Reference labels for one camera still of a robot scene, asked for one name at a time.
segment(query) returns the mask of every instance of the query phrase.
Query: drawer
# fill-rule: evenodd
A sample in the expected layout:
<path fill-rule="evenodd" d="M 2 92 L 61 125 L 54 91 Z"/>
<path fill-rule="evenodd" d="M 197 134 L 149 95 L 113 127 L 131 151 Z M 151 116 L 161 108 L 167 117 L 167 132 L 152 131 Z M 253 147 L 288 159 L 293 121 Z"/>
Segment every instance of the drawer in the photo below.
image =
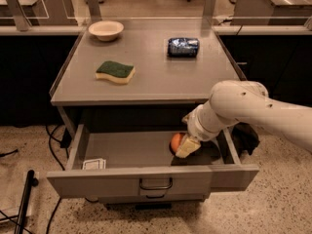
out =
<path fill-rule="evenodd" d="M 218 144 L 207 142 L 185 159 L 169 150 L 175 132 L 93 133 L 78 126 L 65 171 L 47 178 L 62 198 L 99 198 L 103 203 L 204 200 L 211 191 L 246 189 L 254 165 L 224 164 Z M 102 158 L 101 170 L 82 170 Z"/>

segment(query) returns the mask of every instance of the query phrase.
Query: humanoid robot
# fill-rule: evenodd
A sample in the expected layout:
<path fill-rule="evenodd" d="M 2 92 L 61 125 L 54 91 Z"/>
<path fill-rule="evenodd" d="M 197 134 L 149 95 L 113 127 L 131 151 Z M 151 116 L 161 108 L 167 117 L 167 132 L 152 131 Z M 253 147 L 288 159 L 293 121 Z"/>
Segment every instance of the humanoid robot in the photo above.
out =
<path fill-rule="evenodd" d="M 312 108 L 274 100 L 265 87 L 250 81 L 215 84 L 208 101 L 197 106 L 182 121 L 187 134 L 173 137 L 172 151 L 185 158 L 221 130 L 240 122 L 258 126 L 312 152 Z"/>

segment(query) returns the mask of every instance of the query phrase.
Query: floor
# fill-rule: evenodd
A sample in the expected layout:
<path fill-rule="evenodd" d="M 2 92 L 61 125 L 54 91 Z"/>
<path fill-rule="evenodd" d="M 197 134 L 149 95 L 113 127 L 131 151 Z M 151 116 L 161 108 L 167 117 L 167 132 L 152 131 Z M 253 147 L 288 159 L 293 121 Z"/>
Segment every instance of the floor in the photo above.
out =
<path fill-rule="evenodd" d="M 83 0 L 73 1 L 82 18 L 88 13 Z M 132 17 L 200 17 L 203 4 L 204 0 L 106 0 L 101 10 L 104 17 L 123 17 L 125 8 Z M 233 8 L 228 0 L 217 0 L 215 14 L 231 15 Z M 244 153 L 241 158 L 244 164 L 259 166 L 246 191 L 213 193 L 205 202 L 178 202 L 170 209 L 144 211 L 135 210 L 134 205 L 107 209 L 85 199 L 63 199 L 49 233 L 312 233 L 311 153 L 256 131 L 259 147 L 252 156 Z M 60 139 L 63 132 L 60 127 L 54 137 Z M 0 158 L 0 210 L 19 206 L 26 174 L 34 170 L 39 185 L 31 191 L 26 228 L 31 233 L 46 233 L 59 199 L 46 174 L 59 171 L 60 166 L 50 152 L 45 126 L 0 127 L 0 136 L 0 153 L 19 150 Z M 65 149 L 54 140 L 51 144 L 65 164 Z M 0 222 L 1 234 L 14 229 L 11 222 Z"/>

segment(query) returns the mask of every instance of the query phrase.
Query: white bowl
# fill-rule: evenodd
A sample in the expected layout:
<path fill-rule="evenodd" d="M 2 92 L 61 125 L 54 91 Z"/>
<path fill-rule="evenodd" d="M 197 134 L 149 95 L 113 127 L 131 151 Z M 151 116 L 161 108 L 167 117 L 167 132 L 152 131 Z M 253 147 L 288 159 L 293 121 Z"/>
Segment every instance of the white bowl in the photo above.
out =
<path fill-rule="evenodd" d="M 118 21 L 102 20 L 90 25 L 89 32 L 95 35 L 100 41 L 115 40 L 124 30 L 124 25 Z"/>

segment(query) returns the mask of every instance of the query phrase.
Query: green sponge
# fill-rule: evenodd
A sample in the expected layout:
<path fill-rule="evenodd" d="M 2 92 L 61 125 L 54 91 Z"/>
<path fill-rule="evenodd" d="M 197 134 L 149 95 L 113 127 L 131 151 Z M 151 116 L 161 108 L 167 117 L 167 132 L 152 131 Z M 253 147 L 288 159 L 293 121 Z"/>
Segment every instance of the green sponge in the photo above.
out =
<path fill-rule="evenodd" d="M 125 65 L 116 61 L 105 61 L 96 73 L 97 79 L 106 79 L 118 84 L 127 84 L 136 70 L 133 65 Z"/>

